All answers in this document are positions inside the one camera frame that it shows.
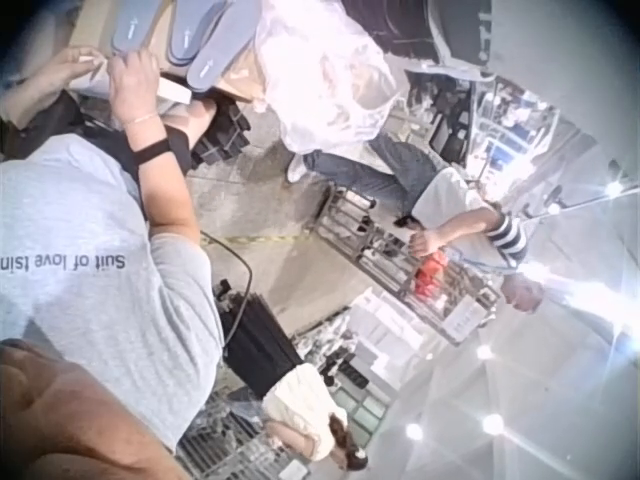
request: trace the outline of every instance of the flip-flop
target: flip-flop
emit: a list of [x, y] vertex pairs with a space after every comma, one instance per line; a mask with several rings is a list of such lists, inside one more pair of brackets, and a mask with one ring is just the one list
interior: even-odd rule
[[193, 91], [207, 91], [220, 80], [227, 67], [254, 37], [261, 13], [260, 0], [235, 0], [228, 4], [187, 71], [187, 82]]
[[116, 53], [139, 50], [145, 44], [163, 0], [121, 0], [111, 48]]
[[227, 7], [227, 0], [176, 0], [167, 58], [188, 65], [196, 57], [212, 24]]

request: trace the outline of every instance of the grey t-shirt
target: grey t-shirt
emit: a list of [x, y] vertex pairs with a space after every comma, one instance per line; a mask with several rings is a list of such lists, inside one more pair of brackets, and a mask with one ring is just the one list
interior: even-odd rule
[[149, 240], [131, 177], [76, 135], [0, 164], [0, 338], [77, 362], [174, 449], [222, 330], [205, 252]]

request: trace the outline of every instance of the tiled floor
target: tiled floor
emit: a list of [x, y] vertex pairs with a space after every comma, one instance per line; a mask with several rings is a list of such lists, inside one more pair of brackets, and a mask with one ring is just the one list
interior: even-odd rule
[[[273, 114], [246, 112], [251, 145], [229, 164], [203, 165], [189, 177], [201, 227], [211, 235], [272, 237], [303, 235], [285, 241], [265, 239], [231, 245], [254, 271], [254, 292], [264, 295], [289, 333], [313, 324], [364, 291], [370, 281], [304, 226], [314, 216], [325, 184], [317, 178], [297, 185], [284, 181], [292, 154], [278, 141]], [[238, 290], [244, 267], [223, 249], [208, 247], [214, 280], [227, 278]]]

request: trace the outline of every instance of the yellow tape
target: yellow tape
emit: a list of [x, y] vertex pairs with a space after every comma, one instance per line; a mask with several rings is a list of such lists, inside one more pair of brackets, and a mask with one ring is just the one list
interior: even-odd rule
[[[244, 237], [222, 237], [220, 241], [228, 245], [253, 245], [256, 243], [293, 243], [299, 240], [308, 240], [308, 234], [300, 235], [266, 235], [266, 236], [244, 236]], [[206, 238], [201, 239], [202, 244], [209, 245]]]

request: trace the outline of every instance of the sneaker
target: sneaker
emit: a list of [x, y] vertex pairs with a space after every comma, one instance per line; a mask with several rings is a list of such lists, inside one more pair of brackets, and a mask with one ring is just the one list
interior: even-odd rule
[[305, 166], [302, 155], [296, 153], [287, 168], [287, 182], [298, 183], [309, 169]]

